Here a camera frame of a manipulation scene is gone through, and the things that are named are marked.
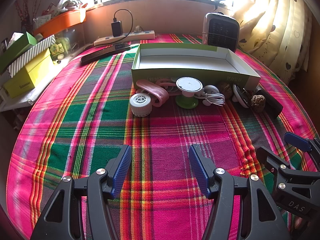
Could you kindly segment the black rectangular device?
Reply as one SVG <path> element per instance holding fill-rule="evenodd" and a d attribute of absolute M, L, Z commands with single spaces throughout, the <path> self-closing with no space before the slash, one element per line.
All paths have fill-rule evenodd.
<path fill-rule="evenodd" d="M 267 90 L 258 85 L 253 93 L 254 95 L 262 95 L 265 97 L 265 108 L 267 114 L 276 119 L 283 110 L 282 104 L 276 100 Z"/>

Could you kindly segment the brown walnut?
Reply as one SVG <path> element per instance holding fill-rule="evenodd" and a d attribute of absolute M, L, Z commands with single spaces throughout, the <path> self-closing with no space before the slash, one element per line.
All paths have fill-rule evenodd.
<path fill-rule="evenodd" d="M 220 81 L 216 87 L 219 92 L 225 97 L 225 99 L 230 99 L 233 96 L 233 89 L 230 83 Z"/>
<path fill-rule="evenodd" d="M 263 95 L 253 95 L 251 98 L 251 109 L 256 113 L 260 113 L 264 110 L 266 104 L 266 98 Z"/>

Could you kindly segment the white green spool holder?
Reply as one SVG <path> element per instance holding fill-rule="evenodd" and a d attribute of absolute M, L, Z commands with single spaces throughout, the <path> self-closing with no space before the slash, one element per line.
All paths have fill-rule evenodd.
<path fill-rule="evenodd" d="M 193 109 L 198 106 L 198 99 L 195 94 L 203 88 L 202 83 L 193 77 L 180 77 L 176 80 L 176 87 L 181 91 L 181 95 L 175 98 L 176 104 L 183 109 Z"/>

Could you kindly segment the pink plastic clip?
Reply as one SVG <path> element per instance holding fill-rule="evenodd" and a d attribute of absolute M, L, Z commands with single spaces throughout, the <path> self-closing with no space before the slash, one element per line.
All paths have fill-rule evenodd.
<path fill-rule="evenodd" d="M 154 107 L 161 107 L 169 99 L 169 93 L 164 88 L 148 80 L 137 80 L 136 85 L 140 92 L 144 91 L 149 94 Z"/>

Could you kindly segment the white round bottle cap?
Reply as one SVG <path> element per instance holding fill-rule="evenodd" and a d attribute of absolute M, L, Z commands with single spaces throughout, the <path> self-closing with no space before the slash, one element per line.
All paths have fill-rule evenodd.
<path fill-rule="evenodd" d="M 134 116 L 145 117 L 152 111 L 151 97 L 148 94 L 137 93 L 130 98 L 130 108 Z"/>

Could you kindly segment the plaid pink green cloth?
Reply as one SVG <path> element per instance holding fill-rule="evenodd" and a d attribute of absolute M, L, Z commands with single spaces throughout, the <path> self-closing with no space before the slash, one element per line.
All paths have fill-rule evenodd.
<path fill-rule="evenodd" d="M 123 145 L 131 147 L 132 161 L 120 194 L 108 200 L 118 239 L 203 239 L 214 201 L 198 186 L 191 145 L 200 145 L 206 158 L 233 176 L 257 175 L 271 197 L 274 175 L 257 160 L 261 146 L 292 170 L 319 172 L 319 154 L 284 140 L 286 132 L 319 140 L 303 107 L 276 74 L 242 51 L 236 55 L 282 104 L 276 119 L 232 100 L 183 109 L 173 96 L 149 115 L 134 116 L 131 68 L 138 46 L 86 65 L 73 59 L 33 106 L 13 149 L 7 182 L 9 218 L 27 239 L 63 177 L 90 176 Z M 276 206 L 290 239 L 319 239 L 319 215 L 306 220 Z"/>

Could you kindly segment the green white cardboard tray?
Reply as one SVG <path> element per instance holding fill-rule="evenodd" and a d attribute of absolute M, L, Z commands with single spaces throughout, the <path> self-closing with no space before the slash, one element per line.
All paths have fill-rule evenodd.
<path fill-rule="evenodd" d="M 140 44 L 131 68 L 133 85 L 138 80 L 193 77 L 205 85 L 221 81 L 255 90 L 260 75 L 233 51 L 204 44 Z"/>

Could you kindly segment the cream heart curtain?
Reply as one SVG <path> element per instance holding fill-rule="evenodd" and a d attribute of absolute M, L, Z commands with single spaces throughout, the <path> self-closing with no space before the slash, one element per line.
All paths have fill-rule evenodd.
<path fill-rule="evenodd" d="M 239 47 L 288 84 L 308 69 L 312 13 L 304 0 L 234 0 Z"/>

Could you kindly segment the grey portable fan heater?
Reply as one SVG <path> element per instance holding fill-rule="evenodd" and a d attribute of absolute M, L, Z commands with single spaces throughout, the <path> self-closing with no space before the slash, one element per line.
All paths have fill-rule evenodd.
<path fill-rule="evenodd" d="M 239 41 L 240 26 L 237 20 L 221 12 L 207 13 L 203 20 L 202 43 L 235 52 Z"/>

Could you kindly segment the yellow box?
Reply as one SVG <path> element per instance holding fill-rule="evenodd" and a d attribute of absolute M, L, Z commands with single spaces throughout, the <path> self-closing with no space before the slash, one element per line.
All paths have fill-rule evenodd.
<path fill-rule="evenodd" d="M 11 98 L 15 98 L 35 88 L 53 69 L 54 64 L 47 48 L 10 78 L 4 84 L 4 89 Z"/>

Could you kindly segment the black smartphone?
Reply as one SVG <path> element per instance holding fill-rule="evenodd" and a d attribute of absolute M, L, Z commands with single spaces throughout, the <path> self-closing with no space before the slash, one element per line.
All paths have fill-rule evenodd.
<path fill-rule="evenodd" d="M 81 65 L 86 65 L 89 63 L 92 63 L 94 61 L 98 61 L 99 59 L 116 55 L 119 53 L 123 53 L 127 50 L 130 50 L 131 46 L 127 43 L 120 43 L 120 44 L 115 44 L 114 46 L 104 48 L 95 52 L 92 52 L 90 54 L 87 54 L 83 56 L 80 60 Z"/>

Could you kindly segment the striped box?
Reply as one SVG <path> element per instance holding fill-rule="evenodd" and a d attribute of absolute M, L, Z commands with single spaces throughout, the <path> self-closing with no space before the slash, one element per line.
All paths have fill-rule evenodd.
<path fill-rule="evenodd" d="M 24 52 L 8 67 L 8 73 L 10 74 L 10 77 L 13 78 L 20 69 L 22 69 L 37 55 L 47 50 L 55 42 L 55 35 L 51 35 Z"/>

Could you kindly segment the white power strip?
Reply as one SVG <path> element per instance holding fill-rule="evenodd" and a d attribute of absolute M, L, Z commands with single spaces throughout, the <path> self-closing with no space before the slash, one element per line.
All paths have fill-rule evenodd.
<path fill-rule="evenodd" d="M 118 37 L 107 36 L 98 38 L 93 42 L 94 46 L 102 46 L 106 44 L 114 44 L 119 42 L 139 41 L 139 40 L 153 40 L 155 32 L 153 30 L 133 32 L 130 34 L 123 34 Z"/>

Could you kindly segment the green box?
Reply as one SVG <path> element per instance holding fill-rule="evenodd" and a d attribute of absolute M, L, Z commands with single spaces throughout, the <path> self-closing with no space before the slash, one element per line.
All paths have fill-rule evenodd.
<path fill-rule="evenodd" d="M 36 45 L 38 40 L 28 32 L 23 33 L 13 44 L 4 52 L 0 59 L 1 74 L 12 64 L 20 55 Z"/>

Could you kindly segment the orange tray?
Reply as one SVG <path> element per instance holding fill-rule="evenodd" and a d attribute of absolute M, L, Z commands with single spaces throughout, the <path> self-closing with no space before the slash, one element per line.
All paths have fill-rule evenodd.
<path fill-rule="evenodd" d="M 33 35 L 41 34 L 44 38 L 55 35 L 67 28 L 82 23 L 86 20 L 86 9 L 80 8 L 64 12 L 47 21 L 33 31 Z"/>

